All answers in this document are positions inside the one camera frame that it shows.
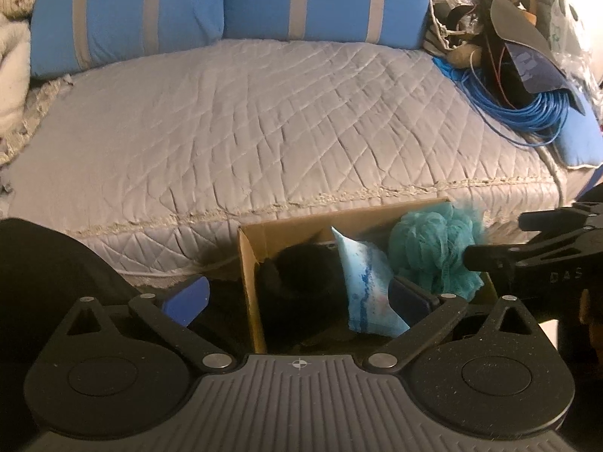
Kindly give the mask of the person's right hand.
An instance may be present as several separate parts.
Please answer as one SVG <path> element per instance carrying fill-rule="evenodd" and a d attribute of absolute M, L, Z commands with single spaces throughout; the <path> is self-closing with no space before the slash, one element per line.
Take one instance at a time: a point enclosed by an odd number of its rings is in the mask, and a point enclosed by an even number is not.
<path fill-rule="evenodd" d="M 602 317 L 597 315 L 595 299 L 589 290 L 580 294 L 580 323 L 589 329 L 590 341 L 595 348 L 602 347 Z"/>

